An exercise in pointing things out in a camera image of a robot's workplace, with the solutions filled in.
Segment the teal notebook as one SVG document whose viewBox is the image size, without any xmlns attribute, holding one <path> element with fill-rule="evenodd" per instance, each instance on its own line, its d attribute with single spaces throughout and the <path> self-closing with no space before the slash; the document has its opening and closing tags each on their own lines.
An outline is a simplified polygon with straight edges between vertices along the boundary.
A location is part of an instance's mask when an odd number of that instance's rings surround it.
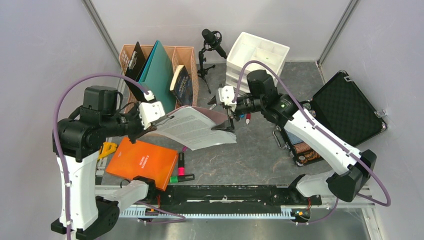
<svg viewBox="0 0 424 240">
<path fill-rule="evenodd" d="M 143 81 L 142 81 L 142 76 L 143 76 L 143 74 L 144 74 L 144 71 L 145 71 L 145 69 L 146 68 L 148 68 L 148 66 L 149 66 L 149 64 L 151 63 L 151 61 L 152 61 L 152 59 L 153 59 L 153 55 L 154 55 L 154 52 L 155 52 L 155 50 L 156 50 L 156 47 L 157 47 L 157 44 L 158 44 L 158 40 L 156 40 L 156 42 L 154 43 L 154 45 L 152 46 L 152 49 L 150 50 L 150 53 L 149 53 L 149 55 L 148 55 L 148 57 L 147 57 L 147 59 L 146 59 L 146 61 L 145 61 L 145 63 L 143 64 L 143 66 L 142 66 L 142 68 L 141 68 L 141 71 L 139 72 L 139 74 L 138 74 L 138 76 L 137 76 L 137 78 L 136 78 L 136 80 L 137 80 L 137 82 L 138 83 L 142 83 Z"/>
</svg>

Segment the dark blue hardcover book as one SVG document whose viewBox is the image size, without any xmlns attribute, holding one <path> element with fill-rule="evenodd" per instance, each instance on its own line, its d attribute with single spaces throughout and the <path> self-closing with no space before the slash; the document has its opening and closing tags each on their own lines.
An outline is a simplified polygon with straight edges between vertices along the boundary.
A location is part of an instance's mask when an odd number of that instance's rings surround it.
<svg viewBox="0 0 424 240">
<path fill-rule="evenodd" d="M 175 96 L 181 106 L 191 106 L 193 104 L 193 81 L 184 65 L 176 67 L 169 91 Z"/>
</svg>

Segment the black clipboard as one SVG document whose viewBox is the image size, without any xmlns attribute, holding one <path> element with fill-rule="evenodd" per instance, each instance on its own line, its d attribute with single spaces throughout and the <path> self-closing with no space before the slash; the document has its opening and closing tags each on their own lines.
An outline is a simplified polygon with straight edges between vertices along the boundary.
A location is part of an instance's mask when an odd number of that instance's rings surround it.
<svg viewBox="0 0 424 240">
<path fill-rule="evenodd" d="M 145 63 L 146 63 L 145 55 L 143 54 L 140 43 L 137 41 L 135 44 L 134 50 L 132 52 L 130 61 L 128 63 L 125 76 L 134 80 L 140 86 L 139 81 L 140 81 L 141 73 L 145 67 Z M 127 84 L 130 92 L 134 95 L 134 97 L 136 98 L 138 102 L 145 100 L 144 93 L 137 86 L 135 86 L 129 81 L 125 81 L 125 83 Z"/>
</svg>

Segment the printed white paper sheet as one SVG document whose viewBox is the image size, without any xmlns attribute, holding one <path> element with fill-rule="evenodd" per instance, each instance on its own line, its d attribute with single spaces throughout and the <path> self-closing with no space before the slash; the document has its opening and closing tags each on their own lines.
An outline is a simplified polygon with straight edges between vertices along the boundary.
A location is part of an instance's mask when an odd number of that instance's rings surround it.
<svg viewBox="0 0 424 240">
<path fill-rule="evenodd" d="M 223 144 L 235 144 L 232 132 L 212 130 L 227 120 L 227 115 L 198 106 L 182 106 L 167 114 L 152 135 L 167 137 L 195 151 Z"/>
</svg>

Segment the orange book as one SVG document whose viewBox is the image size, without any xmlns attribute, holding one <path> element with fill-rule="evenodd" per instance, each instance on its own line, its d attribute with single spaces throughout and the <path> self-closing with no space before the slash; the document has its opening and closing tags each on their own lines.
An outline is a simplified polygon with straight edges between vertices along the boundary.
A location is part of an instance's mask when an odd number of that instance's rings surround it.
<svg viewBox="0 0 424 240">
<path fill-rule="evenodd" d="M 176 166 L 178 152 L 173 149 L 137 140 L 131 143 L 124 137 L 106 172 L 123 179 L 133 180 L 140 176 L 155 181 L 157 189 L 164 191 Z"/>
</svg>

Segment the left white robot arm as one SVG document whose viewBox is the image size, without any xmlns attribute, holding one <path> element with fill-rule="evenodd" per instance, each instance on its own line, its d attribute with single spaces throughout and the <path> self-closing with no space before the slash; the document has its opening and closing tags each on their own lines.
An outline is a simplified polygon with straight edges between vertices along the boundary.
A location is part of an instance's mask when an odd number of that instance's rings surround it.
<svg viewBox="0 0 424 240">
<path fill-rule="evenodd" d="M 106 196 L 96 195 L 97 161 L 106 139 L 126 136 L 135 143 L 154 131 L 154 122 L 165 115 L 152 93 L 146 95 L 145 102 L 136 102 L 128 113 L 121 113 L 119 95 L 112 87 L 87 87 L 82 105 L 60 120 L 53 132 L 53 151 L 61 173 L 62 211 L 51 229 L 71 240 L 95 240 L 116 225 L 125 209 L 141 200 L 151 204 L 157 198 L 156 182 L 140 175 Z"/>
</svg>

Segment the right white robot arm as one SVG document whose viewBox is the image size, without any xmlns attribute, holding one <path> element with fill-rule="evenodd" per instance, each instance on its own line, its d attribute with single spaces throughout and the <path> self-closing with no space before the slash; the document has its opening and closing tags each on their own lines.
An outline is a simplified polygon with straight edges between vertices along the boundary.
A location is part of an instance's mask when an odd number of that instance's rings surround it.
<svg viewBox="0 0 424 240">
<path fill-rule="evenodd" d="M 236 96 L 231 85 L 220 85 L 209 104 L 221 105 L 228 116 L 213 131 L 235 131 L 234 121 L 240 115 L 260 112 L 280 129 L 294 134 L 316 151 L 330 166 L 328 172 L 301 174 L 291 184 L 289 199 L 302 204 L 314 195 L 332 194 L 344 202 L 352 202 L 370 179 L 377 156 L 371 150 L 360 151 L 341 140 L 319 123 L 309 112 L 299 108 L 299 102 L 288 94 L 279 93 L 273 77 L 265 70 L 247 75 L 249 93 Z"/>
</svg>

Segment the peach plastic file organizer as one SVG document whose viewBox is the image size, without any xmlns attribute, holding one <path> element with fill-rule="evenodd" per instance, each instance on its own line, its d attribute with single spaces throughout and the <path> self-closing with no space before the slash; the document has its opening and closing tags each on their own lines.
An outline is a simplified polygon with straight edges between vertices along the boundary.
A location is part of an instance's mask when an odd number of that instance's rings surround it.
<svg viewBox="0 0 424 240">
<path fill-rule="evenodd" d="M 119 63 L 122 72 L 125 74 L 133 55 L 135 44 L 124 44 L 119 54 Z M 198 105 L 199 79 L 196 64 L 196 54 L 193 46 L 164 46 L 168 57 L 172 61 L 173 70 L 179 65 L 184 65 L 190 73 L 193 88 L 192 106 Z"/>
</svg>

